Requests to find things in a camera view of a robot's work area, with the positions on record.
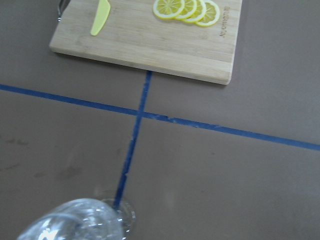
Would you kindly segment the lemon slices row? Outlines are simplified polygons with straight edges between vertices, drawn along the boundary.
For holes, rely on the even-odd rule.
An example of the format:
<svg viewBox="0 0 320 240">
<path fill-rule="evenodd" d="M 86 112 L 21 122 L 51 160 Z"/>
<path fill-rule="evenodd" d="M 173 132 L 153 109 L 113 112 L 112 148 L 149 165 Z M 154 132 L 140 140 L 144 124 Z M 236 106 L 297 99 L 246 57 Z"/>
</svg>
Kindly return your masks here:
<svg viewBox="0 0 320 240">
<path fill-rule="evenodd" d="M 156 0 L 153 14 L 161 20 L 177 20 L 199 27 L 215 25 L 221 16 L 213 0 Z"/>
</svg>

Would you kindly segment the yellow plastic knife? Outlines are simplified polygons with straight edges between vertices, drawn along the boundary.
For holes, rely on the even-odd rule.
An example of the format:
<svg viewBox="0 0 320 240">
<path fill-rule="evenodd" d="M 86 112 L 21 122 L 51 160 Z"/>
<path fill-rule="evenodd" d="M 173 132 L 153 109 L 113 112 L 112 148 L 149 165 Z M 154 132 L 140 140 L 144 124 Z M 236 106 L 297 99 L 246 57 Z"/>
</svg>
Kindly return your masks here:
<svg viewBox="0 0 320 240">
<path fill-rule="evenodd" d="M 104 27 L 108 19 L 110 10 L 111 10 L 111 5 L 108 0 L 98 1 L 95 17 L 90 30 L 91 36 L 97 36 L 99 32 L 102 30 L 102 28 Z"/>
</svg>

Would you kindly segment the bamboo cutting board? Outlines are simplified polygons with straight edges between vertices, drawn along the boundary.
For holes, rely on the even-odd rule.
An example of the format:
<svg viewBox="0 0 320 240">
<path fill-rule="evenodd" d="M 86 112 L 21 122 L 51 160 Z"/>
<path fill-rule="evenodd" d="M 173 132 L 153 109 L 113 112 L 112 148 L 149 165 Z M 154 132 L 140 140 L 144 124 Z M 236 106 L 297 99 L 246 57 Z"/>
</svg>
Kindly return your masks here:
<svg viewBox="0 0 320 240">
<path fill-rule="evenodd" d="M 219 0 L 218 22 L 200 27 L 153 14 L 151 0 L 112 0 L 106 23 L 90 34 L 96 0 L 72 0 L 50 41 L 53 52 L 227 85 L 233 72 L 242 10 Z"/>
</svg>

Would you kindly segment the clear wine glass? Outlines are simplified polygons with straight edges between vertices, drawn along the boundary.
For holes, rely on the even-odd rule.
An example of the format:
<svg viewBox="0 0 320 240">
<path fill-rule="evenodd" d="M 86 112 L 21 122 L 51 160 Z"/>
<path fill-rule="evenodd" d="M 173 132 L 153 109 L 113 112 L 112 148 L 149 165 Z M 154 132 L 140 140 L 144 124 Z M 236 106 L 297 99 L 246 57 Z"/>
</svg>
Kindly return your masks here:
<svg viewBox="0 0 320 240">
<path fill-rule="evenodd" d="M 18 240 L 126 240 L 136 214 L 121 201 L 112 208 L 112 198 L 80 198 L 63 203 L 31 223 Z"/>
</svg>

